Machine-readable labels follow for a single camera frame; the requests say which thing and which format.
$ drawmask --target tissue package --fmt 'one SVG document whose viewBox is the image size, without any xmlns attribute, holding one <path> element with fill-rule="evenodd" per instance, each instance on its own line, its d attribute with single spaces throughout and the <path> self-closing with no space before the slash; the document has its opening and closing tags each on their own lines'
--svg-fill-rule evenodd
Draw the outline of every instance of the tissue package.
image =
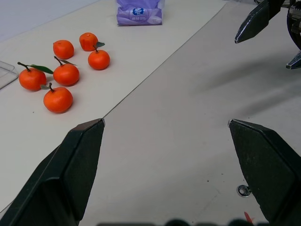
<svg viewBox="0 0 301 226">
<path fill-rule="evenodd" d="M 162 24 L 165 0 L 117 0 L 118 25 Z"/>
</svg>

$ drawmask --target transparent plastic tray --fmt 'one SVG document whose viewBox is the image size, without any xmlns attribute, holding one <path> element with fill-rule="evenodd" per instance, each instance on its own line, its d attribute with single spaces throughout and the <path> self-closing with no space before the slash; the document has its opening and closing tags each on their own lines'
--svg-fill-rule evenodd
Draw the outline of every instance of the transparent plastic tray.
<svg viewBox="0 0 301 226">
<path fill-rule="evenodd" d="M 0 89 L 18 78 L 18 72 L 13 65 L 0 61 Z"/>
</svg>

